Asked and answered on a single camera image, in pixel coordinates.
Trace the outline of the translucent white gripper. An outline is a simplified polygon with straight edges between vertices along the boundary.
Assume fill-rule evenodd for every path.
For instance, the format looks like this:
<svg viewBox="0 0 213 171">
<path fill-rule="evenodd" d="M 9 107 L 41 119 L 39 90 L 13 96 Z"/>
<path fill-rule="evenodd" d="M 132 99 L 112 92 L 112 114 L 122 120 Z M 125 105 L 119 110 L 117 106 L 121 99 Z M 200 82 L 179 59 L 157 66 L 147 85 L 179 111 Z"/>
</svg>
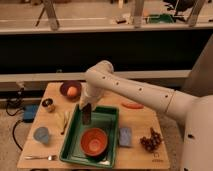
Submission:
<svg viewBox="0 0 213 171">
<path fill-rule="evenodd" d="M 85 87 L 82 89 L 79 101 L 79 108 L 83 109 L 87 104 L 91 105 L 91 109 L 95 110 L 97 103 L 102 98 L 104 91 L 100 88 Z"/>
</svg>

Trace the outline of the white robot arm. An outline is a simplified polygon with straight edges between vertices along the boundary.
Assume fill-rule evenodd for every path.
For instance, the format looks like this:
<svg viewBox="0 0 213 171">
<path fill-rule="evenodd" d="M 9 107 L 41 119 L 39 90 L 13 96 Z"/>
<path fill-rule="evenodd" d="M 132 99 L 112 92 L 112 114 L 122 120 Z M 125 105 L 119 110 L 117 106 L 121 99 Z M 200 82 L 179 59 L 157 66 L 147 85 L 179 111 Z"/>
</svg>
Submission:
<svg viewBox="0 0 213 171">
<path fill-rule="evenodd" d="M 196 97 L 174 89 L 124 79 L 103 60 L 85 72 L 79 108 L 93 109 L 105 90 L 167 115 L 185 126 L 180 171 L 213 171 L 213 95 Z"/>
</svg>

